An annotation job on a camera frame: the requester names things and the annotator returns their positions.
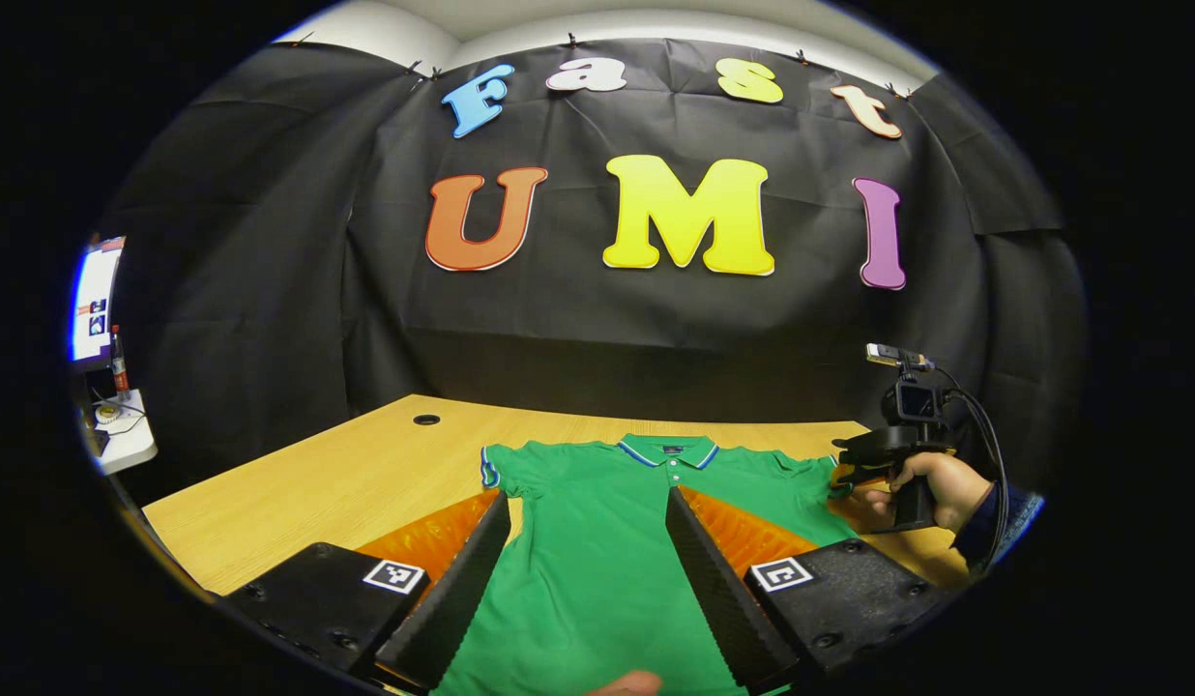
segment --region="bottle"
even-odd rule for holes
[[[121,326],[112,325],[112,380],[116,383],[116,401],[129,401],[129,374],[124,371],[124,346],[121,344]]]

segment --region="wooden table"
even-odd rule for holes
[[[421,414],[437,425],[416,425]],[[695,423],[605,419],[504,409],[406,396],[327,432],[152,502],[143,512],[183,568],[207,590],[227,594],[300,551],[330,542],[356,549],[440,507],[483,490],[478,450],[526,441],[618,441],[637,435],[707,435],[718,446],[783,450],[795,458],[835,453],[831,440],[866,428],[854,422]],[[510,499],[513,533],[521,502]],[[831,502],[857,532],[872,529],[863,506]],[[864,541],[934,582],[966,582],[949,549],[955,535],[932,527],[864,535]]]

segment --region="white ceiling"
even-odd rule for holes
[[[889,65],[919,72],[925,60],[906,45],[817,0],[380,0],[434,23],[460,43],[564,14],[607,10],[691,10],[736,14],[809,31],[862,49]]]

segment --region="purple letter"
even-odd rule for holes
[[[871,178],[853,178],[851,185],[863,196],[863,216],[869,224],[869,260],[859,265],[859,280],[868,287],[901,291],[907,275],[899,268],[899,226],[894,221],[899,194]]]

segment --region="polo shirt collar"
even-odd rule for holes
[[[663,446],[681,446],[678,453],[664,453]],[[620,450],[645,466],[662,466],[667,459],[679,459],[697,470],[709,466],[717,454],[717,445],[707,436],[660,436],[632,435],[627,433],[619,440]]]

